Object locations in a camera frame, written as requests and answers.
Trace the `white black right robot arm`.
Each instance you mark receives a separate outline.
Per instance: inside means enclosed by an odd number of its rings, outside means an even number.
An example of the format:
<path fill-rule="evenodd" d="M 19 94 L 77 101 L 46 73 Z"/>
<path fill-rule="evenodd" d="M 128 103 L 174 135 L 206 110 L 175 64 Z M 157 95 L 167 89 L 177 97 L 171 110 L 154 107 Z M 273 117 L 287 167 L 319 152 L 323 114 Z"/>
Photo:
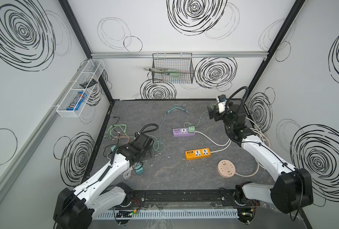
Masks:
<path fill-rule="evenodd" d="M 237 185 L 240 201 L 259 200 L 271 203 L 282 213 L 298 211 L 314 202 L 311 174 L 298 169 L 278 156 L 246 125 L 247 112 L 243 105 L 223 102 L 208 106 L 210 119 L 222 121 L 228 138 L 249 152 L 268 171 L 274 185 L 245 182 Z"/>

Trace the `orange power strip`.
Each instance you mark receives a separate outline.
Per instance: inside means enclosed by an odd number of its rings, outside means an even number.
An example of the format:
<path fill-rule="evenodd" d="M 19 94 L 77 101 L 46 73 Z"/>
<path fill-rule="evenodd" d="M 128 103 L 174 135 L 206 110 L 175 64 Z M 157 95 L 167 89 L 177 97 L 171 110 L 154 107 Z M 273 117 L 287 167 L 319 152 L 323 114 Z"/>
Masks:
<path fill-rule="evenodd" d="M 211 155 L 209 148 L 194 149 L 185 152 L 186 160 L 208 158 Z"/>

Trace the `light green charger adapter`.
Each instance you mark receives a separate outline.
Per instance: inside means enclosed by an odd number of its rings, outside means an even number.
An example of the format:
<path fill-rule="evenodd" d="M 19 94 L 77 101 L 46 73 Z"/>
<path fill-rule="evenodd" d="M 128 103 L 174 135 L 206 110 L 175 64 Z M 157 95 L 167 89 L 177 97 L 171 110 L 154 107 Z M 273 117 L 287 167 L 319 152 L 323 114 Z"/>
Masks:
<path fill-rule="evenodd" d="M 195 127 L 194 126 L 188 127 L 188 132 L 189 133 L 195 133 Z"/>

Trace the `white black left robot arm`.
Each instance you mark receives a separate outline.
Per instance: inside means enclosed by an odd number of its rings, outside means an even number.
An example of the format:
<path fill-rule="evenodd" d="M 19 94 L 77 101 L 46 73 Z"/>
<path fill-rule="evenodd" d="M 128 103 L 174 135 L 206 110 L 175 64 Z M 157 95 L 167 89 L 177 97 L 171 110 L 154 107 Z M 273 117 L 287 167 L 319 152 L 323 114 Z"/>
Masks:
<path fill-rule="evenodd" d="M 55 229 L 87 229 L 91 222 L 107 210 L 131 203 L 132 188 L 121 182 L 111 183 L 135 163 L 144 159 L 153 138 L 138 133 L 127 144 L 115 147 L 111 159 L 88 180 L 72 190 L 65 188 L 57 199 L 53 214 Z"/>

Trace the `purple power strip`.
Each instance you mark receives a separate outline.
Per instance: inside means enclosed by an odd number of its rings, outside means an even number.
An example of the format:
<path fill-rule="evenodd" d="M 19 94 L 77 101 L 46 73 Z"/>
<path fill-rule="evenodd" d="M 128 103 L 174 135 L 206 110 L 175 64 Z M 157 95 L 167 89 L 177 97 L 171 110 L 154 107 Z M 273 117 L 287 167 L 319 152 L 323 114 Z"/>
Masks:
<path fill-rule="evenodd" d="M 187 136 L 194 136 L 195 132 L 190 133 L 188 128 L 175 128 L 173 129 L 173 136 L 174 137 L 187 137 Z"/>

